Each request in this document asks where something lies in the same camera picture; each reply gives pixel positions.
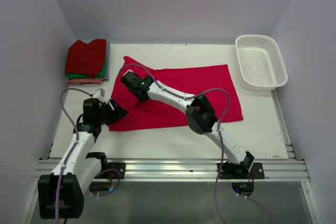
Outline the pink red t shirt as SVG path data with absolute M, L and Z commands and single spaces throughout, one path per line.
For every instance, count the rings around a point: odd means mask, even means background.
M 221 116 L 228 108 L 223 122 L 243 120 L 243 113 L 236 89 L 230 76 L 228 65 L 217 65 L 182 69 L 151 69 L 129 56 L 124 57 L 124 64 L 144 78 L 148 72 L 163 84 L 189 94 L 207 93 L 216 116 Z M 117 77 L 111 94 L 117 104 L 127 110 L 122 120 L 109 126 L 110 131 L 125 132 L 133 130 L 157 129 L 164 127 L 187 126 L 187 118 L 181 111 L 159 101 L 140 102 Z

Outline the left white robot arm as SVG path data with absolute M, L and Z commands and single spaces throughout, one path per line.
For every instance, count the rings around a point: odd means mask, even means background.
M 85 193 L 97 178 L 124 178 L 122 168 L 109 165 L 104 152 L 92 152 L 102 126 L 110 126 L 127 115 L 114 99 L 89 98 L 83 102 L 72 140 L 61 161 L 38 180 L 41 219 L 77 219 L 81 216 Z

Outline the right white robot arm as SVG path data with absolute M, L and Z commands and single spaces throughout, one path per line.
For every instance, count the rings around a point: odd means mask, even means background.
M 252 173 L 255 158 L 221 126 L 230 105 L 230 96 L 226 90 L 211 88 L 199 94 L 184 93 L 156 80 L 152 74 L 141 78 L 131 70 L 121 77 L 121 82 L 141 102 L 159 101 L 185 113 L 189 128 L 199 135 L 207 136 L 221 149 L 229 160 L 229 169 L 236 176 L 246 178 Z M 223 92 L 227 97 L 226 108 L 219 118 L 206 96 L 212 91 Z

